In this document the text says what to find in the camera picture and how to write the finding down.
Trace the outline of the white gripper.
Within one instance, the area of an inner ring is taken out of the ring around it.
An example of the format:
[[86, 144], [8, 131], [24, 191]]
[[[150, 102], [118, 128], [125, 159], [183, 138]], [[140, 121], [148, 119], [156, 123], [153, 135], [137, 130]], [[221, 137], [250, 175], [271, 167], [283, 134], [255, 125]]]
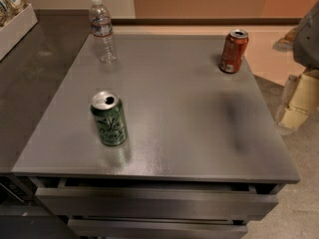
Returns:
[[[279, 52], [292, 51], [296, 32], [296, 27], [289, 30], [274, 43], [273, 49]], [[288, 77], [275, 116], [276, 123], [280, 127], [296, 130], [318, 108], [319, 71], [307, 69], [299, 76], [290, 75]]]

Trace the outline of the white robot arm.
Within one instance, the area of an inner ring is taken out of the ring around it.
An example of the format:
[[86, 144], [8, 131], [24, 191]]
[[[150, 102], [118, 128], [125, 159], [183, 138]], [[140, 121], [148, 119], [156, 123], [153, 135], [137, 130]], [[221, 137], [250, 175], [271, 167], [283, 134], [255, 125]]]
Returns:
[[294, 61], [305, 68], [299, 76], [288, 77], [275, 116], [277, 128], [289, 134], [319, 107], [319, 1], [273, 49], [291, 51]]

